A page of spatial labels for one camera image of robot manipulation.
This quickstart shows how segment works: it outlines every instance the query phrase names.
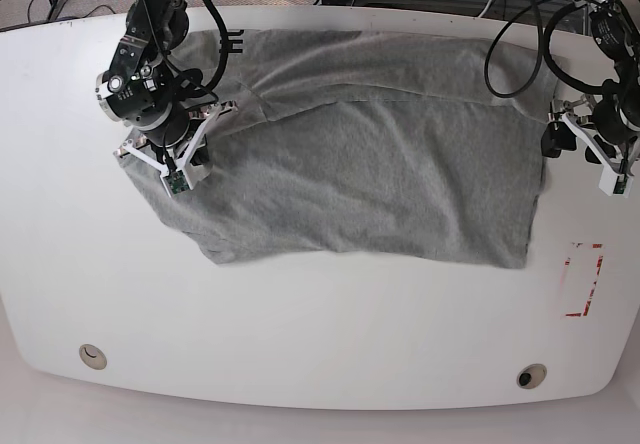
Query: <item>circular hole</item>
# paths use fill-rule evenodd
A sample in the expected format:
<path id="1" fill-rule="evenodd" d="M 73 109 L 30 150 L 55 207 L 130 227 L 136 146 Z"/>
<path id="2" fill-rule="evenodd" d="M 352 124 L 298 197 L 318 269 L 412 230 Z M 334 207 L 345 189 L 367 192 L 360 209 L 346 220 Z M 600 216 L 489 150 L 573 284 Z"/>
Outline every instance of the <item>circular hole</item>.
<path id="1" fill-rule="evenodd" d="M 521 389 L 535 389 L 547 377 L 547 368 L 542 364 L 532 364 L 518 373 L 517 384 Z"/>
<path id="2" fill-rule="evenodd" d="M 518 384 L 520 384 L 520 387 L 528 386 L 530 382 L 531 374 L 529 374 L 528 372 L 523 372 L 522 374 L 520 374 L 520 377 L 518 378 Z"/>
<path id="3" fill-rule="evenodd" d="M 80 346 L 80 359 L 88 367 L 96 371 L 101 371 L 107 367 L 107 357 L 100 349 L 91 344 Z"/>

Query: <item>gray t-shirt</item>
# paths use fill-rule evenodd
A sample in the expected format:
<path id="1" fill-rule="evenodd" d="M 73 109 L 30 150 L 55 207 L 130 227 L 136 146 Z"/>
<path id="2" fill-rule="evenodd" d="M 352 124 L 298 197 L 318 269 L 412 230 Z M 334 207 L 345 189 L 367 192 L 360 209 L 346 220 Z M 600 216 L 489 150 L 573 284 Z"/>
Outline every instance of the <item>gray t-shirt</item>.
<path id="1" fill-rule="evenodd" d="M 243 39 L 216 89 L 239 111 L 208 135 L 207 179 L 172 199 L 153 168 L 119 160 L 165 225 L 219 264 L 330 250 L 524 267 L 556 84 L 546 69 L 502 100 L 484 84 L 486 41 L 288 30 Z M 218 50 L 217 33 L 193 33 L 174 59 L 210 76 Z M 494 86 L 515 89 L 534 61 L 498 46 Z"/>

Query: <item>white table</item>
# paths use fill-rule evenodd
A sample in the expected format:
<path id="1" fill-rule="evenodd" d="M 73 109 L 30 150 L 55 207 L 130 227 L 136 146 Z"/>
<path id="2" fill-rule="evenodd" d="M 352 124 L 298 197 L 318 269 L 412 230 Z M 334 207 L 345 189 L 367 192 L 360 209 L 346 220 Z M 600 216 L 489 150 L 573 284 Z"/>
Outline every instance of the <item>white table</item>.
<path id="1" fill-rule="evenodd" d="M 488 38 L 500 28 L 380 9 L 221 11 L 245 29 Z M 203 9 L 190 17 L 191 30 L 213 25 Z M 123 31 L 113 16 L 0 35 L 0 292 L 31 366 L 153 393 L 334 409 L 541 401 L 609 382 L 640 306 L 638 189 L 606 197 L 581 152 L 551 161 L 523 271 L 329 253 L 216 267 L 158 221 L 114 162 L 126 131 L 93 87 Z M 535 30 L 516 26 L 507 40 L 533 47 Z M 558 33 L 553 52 L 580 78 L 612 74 L 590 38 Z M 572 306 L 588 297 L 599 251 L 574 256 L 562 284 L 572 242 L 605 246 L 584 317 L 566 314 L 582 312 Z M 82 344 L 105 352 L 105 370 L 81 362 Z M 520 389 L 534 363 L 547 379 Z"/>

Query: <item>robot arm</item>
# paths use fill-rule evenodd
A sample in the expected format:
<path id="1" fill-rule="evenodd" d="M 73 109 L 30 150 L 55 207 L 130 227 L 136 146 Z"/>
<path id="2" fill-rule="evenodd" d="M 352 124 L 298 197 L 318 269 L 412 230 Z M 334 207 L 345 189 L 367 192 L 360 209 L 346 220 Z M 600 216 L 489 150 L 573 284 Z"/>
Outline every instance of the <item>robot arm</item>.
<path id="1" fill-rule="evenodd" d="M 141 133 L 140 139 L 125 142 L 116 155 L 133 154 L 158 169 L 171 196 L 193 189 L 206 177 L 206 130 L 221 114 L 235 109 L 233 103 L 219 104 L 214 93 L 230 44 L 220 14 L 211 0 L 203 2 L 221 37 L 219 66 L 210 82 L 202 82 L 199 69 L 180 70 L 169 59 L 189 30 L 186 1 L 138 0 L 129 11 L 127 31 L 109 70 L 99 76 L 96 85 L 98 101 L 107 115 Z M 564 17 L 579 9 L 576 3 L 590 6 L 593 36 L 614 62 L 619 82 L 588 85 L 568 76 L 553 61 L 551 35 Z M 609 195 L 628 195 L 631 167 L 640 154 L 640 1 L 574 0 L 553 16 L 543 42 L 550 69 L 584 94 L 577 103 L 554 103 L 542 141 L 543 155 L 559 157 L 564 150 L 575 150 L 579 138 L 588 145 L 587 160 L 604 166 L 600 187 Z M 187 99 L 206 95 L 211 97 L 208 105 L 185 108 Z M 590 105 L 591 114 L 578 117 L 575 108 L 584 103 Z M 146 146 L 151 146 L 155 160 L 141 152 Z"/>
<path id="2" fill-rule="evenodd" d="M 575 102 L 552 104 L 550 124 L 542 140 L 546 157 L 577 149 L 576 138 L 587 144 L 588 162 L 603 166 L 600 188 L 607 195 L 628 196 L 633 181 L 631 168 L 640 152 L 640 1 L 574 0 L 590 8 L 591 30 L 600 50 L 609 57 L 618 82 L 600 86 L 585 84 L 560 69 L 549 51 L 551 35 L 558 23 L 579 7 L 571 3 L 549 21 L 544 34 L 544 58 L 556 76 L 583 93 Z M 590 114 L 579 117 L 576 108 L 586 104 Z"/>
<path id="3" fill-rule="evenodd" d="M 221 36 L 219 65 L 210 82 L 202 82 L 199 69 L 180 70 L 169 58 L 189 30 L 186 0 L 138 0 L 127 15 L 127 30 L 111 65 L 96 84 L 105 113 L 141 133 L 135 142 L 123 143 L 116 155 L 133 154 L 159 170 L 170 196 L 193 189 L 206 177 L 206 131 L 220 115 L 234 109 L 233 103 L 219 104 L 213 92 L 224 73 L 230 44 L 220 14 L 210 0 L 203 2 Z M 187 99 L 206 95 L 211 97 L 208 104 L 185 108 Z M 155 159 L 141 151 L 147 146 Z"/>

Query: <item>screw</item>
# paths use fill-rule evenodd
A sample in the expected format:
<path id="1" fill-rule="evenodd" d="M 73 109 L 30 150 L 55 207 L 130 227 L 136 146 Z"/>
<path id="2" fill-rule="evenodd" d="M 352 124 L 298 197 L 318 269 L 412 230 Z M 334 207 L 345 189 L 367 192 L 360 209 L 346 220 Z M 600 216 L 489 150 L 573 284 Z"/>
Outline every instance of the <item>screw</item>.
<path id="1" fill-rule="evenodd" d="M 112 91 L 117 91 L 118 89 L 120 89 L 120 87 L 122 87 L 122 79 L 120 79 L 120 77 L 118 76 L 112 77 L 109 81 L 109 87 Z"/>

